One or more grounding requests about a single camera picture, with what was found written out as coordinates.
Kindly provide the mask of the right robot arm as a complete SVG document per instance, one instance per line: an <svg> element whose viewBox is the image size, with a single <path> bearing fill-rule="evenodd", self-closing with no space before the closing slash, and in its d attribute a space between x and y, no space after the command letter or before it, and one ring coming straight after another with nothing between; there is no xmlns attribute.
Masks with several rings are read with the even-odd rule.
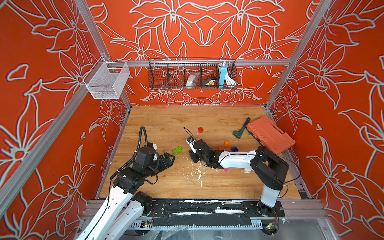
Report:
<svg viewBox="0 0 384 240"><path fill-rule="evenodd" d="M250 152L228 152L214 151L206 142L197 141L193 137L187 138L186 142L191 148L189 154L194 163L205 162L212 169L237 168L255 172L264 184L257 211L264 217L275 212L277 199L289 170L286 161L265 146L259 146L257 150Z"/></svg>

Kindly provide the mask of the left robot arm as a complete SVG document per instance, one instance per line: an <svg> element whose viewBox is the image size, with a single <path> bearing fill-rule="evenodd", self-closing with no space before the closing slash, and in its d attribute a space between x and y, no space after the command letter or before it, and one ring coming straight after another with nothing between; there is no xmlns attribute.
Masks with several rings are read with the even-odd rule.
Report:
<svg viewBox="0 0 384 240"><path fill-rule="evenodd" d="M114 180L105 199L88 226L77 237L78 240L118 240L143 214L151 211L152 198L138 189L147 180L173 166L175 156L160 155L153 146L136 150L111 179Z"/></svg>

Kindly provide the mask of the long green lego plate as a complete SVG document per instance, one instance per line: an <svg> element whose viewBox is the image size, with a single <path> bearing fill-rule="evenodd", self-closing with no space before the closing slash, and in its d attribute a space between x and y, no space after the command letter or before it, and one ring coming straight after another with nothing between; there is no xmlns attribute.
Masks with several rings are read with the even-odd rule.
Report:
<svg viewBox="0 0 384 240"><path fill-rule="evenodd" d="M174 155L178 155L178 154L180 154L182 151L183 151L183 148L182 148L181 146L178 146L177 148L175 148L175 149L172 150L172 153L173 153Z"/></svg>

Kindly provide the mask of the dark green clamp tool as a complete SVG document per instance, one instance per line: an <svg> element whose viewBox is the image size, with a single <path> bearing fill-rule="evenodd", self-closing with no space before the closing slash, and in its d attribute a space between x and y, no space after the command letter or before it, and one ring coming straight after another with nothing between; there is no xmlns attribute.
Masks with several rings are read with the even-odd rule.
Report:
<svg viewBox="0 0 384 240"><path fill-rule="evenodd" d="M237 139L240 139L250 121L251 121L251 118L247 118L243 126L239 130L233 131L233 136L236 137Z"/></svg>

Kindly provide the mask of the red plastic tool case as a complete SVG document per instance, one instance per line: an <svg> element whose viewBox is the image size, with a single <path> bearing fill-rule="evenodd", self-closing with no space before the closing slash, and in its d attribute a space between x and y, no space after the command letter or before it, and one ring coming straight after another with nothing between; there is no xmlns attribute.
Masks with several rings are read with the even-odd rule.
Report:
<svg viewBox="0 0 384 240"><path fill-rule="evenodd" d="M267 116L248 123L247 130L255 139L259 140L261 145L267 147L276 155L288 150L296 143L288 133L282 131Z"/></svg>

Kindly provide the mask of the black small box in basket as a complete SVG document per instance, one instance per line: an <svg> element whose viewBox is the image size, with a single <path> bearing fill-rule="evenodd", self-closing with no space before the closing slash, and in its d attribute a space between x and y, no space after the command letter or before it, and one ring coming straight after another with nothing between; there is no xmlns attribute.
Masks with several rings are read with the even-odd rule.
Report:
<svg viewBox="0 0 384 240"><path fill-rule="evenodd" d="M213 87L216 85L216 81L217 79L216 78L208 78L204 81L202 81L202 87Z"/></svg>

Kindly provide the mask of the plastic bag in basket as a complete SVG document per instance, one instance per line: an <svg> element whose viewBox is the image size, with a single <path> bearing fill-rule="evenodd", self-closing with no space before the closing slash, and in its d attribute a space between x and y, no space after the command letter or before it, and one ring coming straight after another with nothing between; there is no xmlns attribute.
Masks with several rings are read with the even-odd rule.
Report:
<svg viewBox="0 0 384 240"><path fill-rule="evenodd" d="M194 89L198 82L199 82L200 74L199 73L193 73L191 74L186 82L186 90L192 90Z"/></svg>

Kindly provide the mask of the clear plastic bin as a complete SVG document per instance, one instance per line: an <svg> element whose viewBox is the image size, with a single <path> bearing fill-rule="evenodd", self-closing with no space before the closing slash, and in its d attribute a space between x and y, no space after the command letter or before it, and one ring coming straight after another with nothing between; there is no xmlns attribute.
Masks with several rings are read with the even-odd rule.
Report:
<svg viewBox="0 0 384 240"><path fill-rule="evenodd" d="M88 74L84 83L94 99L118 100L127 97L125 88L130 75L127 63L114 65L99 62Z"/></svg>

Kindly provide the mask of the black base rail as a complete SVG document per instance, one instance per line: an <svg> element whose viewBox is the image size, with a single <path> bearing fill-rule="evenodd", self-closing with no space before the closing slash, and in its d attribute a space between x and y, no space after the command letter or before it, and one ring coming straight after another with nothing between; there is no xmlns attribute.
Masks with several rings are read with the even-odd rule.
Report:
<svg viewBox="0 0 384 240"><path fill-rule="evenodd" d="M281 202L263 213L258 200L154 199L147 217L155 228L262 229L286 215Z"/></svg>

